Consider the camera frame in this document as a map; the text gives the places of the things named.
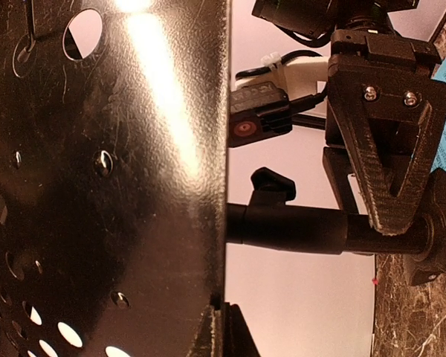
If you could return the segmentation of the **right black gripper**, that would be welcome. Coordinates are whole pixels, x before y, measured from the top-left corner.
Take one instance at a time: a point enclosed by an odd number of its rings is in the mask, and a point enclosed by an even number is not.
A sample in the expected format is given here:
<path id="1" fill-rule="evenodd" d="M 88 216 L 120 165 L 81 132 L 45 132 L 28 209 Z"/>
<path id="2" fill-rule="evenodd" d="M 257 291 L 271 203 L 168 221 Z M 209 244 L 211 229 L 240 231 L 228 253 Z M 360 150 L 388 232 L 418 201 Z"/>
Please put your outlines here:
<path id="1" fill-rule="evenodd" d="M 338 207 L 368 213 L 383 235 L 408 230 L 430 175 L 446 121 L 446 83 L 431 77 L 440 62 L 429 42 L 332 35 L 326 143 L 347 152 L 324 147 L 323 168 Z"/>

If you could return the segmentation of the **black perforated music stand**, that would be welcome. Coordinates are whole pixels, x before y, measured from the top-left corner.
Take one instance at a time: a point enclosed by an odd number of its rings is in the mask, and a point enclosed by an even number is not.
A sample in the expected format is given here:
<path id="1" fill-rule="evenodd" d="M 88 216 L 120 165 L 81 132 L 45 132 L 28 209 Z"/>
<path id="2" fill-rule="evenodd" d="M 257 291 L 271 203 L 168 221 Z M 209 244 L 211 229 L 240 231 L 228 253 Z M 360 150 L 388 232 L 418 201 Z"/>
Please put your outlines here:
<path id="1" fill-rule="evenodd" d="M 404 234 L 338 207 L 329 45 L 238 73 L 285 91 L 292 130 L 228 146 L 230 6 L 0 1 L 0 356 L 257 356 L 228 243 L 446 274 L 445 169 Z"/>

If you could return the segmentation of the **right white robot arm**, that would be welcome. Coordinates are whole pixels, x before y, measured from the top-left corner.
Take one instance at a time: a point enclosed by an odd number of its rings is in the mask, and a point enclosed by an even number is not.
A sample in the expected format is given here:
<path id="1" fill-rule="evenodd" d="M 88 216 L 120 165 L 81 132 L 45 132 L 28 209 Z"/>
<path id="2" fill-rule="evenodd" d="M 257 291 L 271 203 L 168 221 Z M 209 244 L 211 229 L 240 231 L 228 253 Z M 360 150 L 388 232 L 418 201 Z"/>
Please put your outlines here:
<path id="1" fill-rule="evenodd" d="M 446 121 L 436 47 L 401 36 L 389 13 L 416 1 L 257 1 L 253 15 L 313 48 L 329 45 L 326 144 L 345 149 L 370 225 L 412 225 Z"/>

